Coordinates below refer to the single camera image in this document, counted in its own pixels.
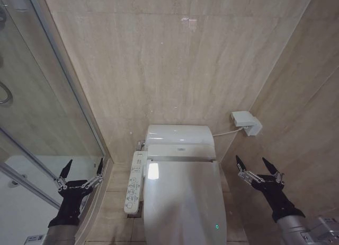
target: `marble tile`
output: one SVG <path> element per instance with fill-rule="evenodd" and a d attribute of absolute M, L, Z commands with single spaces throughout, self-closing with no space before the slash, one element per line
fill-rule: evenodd
<path fill-rule="evenodd" d="M 227 241 L 247 241 L 246 233 L 230 192 L 224 192 Z"/>
<path fill-rule="evenodd" d="M 297 23 L 65 12 L 53 18 L 100 129 L 113 128 L 107 144 L 114 162 L 131 162 L 149 124 L 232 129 L 230 112 L 252 105 Z M 216 138 L 219 160 L 231 140 Z"/>
<path fill-rule="evenodd" d="M 129 174 L 131 172 L 130 163 L 115 163 L 111 173 L 107 191 L 125 192 L 127 190 Z"/>
<path fill-rule="evenodd" d="M 339 0 L 312 0 L 304 18 L 314 20 L 339 19 Z"/>
<path fill-rule="evenodd" d="M 190 15 L 299 18 L 310 0 L 192 0 Z"/>
<path fill-rule="evenodd" d="M 123 211 L 125 195 L 125 192 L 106 192 L 87 242 L 131 240 L 133 219 L 127 218 Z"/>
<path fill-rule="evenodd" d="M 134 219 L 131 241 L 146 241 L 145 229 L 144 229 L 144 218 Z"/>
<path fill-rule="evenodd" d="M 47 0 L 52 12 L 188 14 L 190 0 Z"/>
<path fill-rule="evenodd" d="M 219 171 L 220 171 L 222 192 L 230 192 L 225 173 L 222 170 L 221 166 L 219 167 Z"/>
<path fill-rule="evenodd" d="M 324 3 L 312 4 L 319 10 L 315 14 L 328 14 Z M 285 173 L 285 194 L 307 217 L 331 213 L 339 203 L 334 129 L 339 125 L 339 24 L 330 16 L 314 16 L 301 19 L 251 109 L 262 133 L 254 138 L 239 133 L 222 162 L 251 244 L 278 242 L 279 232 L 264 197 L 237 177 L 236 154 L 259 174 L 267 173 L 261 157 L 272 161 Z"/>

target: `toilet seat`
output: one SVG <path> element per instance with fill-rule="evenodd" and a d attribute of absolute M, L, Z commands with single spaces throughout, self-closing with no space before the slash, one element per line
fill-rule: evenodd
<path fill-rule="evenodd" d="M 148 160 L 144 224 L 148 245 L 225 245 L 218 163 Z"/>

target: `toilet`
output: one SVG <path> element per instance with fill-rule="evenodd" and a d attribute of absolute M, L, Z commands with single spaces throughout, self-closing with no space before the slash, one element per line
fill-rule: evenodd
<path fill-rule="evenodd" d="M 225 245 L 226 213 L 209 127 L 150 125 L 142 154 L 147 244 Z M 133 165 L 131 177 L 138 170 Z"/>

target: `shower enclosure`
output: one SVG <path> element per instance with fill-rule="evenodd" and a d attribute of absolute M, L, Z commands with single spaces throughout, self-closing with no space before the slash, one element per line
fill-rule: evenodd
<path fill-rule="evenodd" d="M 89 179 L 105 155 L 33 3 L 0 0 L 1 244 L 46 233 L 61 169 Z"/>

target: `metal robot arm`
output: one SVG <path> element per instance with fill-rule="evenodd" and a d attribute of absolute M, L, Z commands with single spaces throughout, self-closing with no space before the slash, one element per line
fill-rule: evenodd
<path fill-rule="evenodd" d="M 238 176 L 254 189 L 263 193 L 270 207 L 272 218 L 282 230 L 284 245 L 319 245 L 339 243 L 339 223 L 334 218 L 318 217 L 307 223 L 305 215 L 288 200 L 282 189 L 283 173 L 262 158 L 271 175 L 254 174 L 247 171 L 244 163 L 236 156 Z"/>
<path fill-rule="evenodd" d="M 55 180 L 59 194 L 63 197 L 63 202 L 57 216 L 49 222 L 43 245 L 75 244 L 81 201 L 103 180 L 103 159 L 100 161 L 96 176 L 89 181 L 73 180 L 66 182 L 65 179 L 68 176 L 71 164 L 72 160 L 63 168 L 59 179 Z"/>

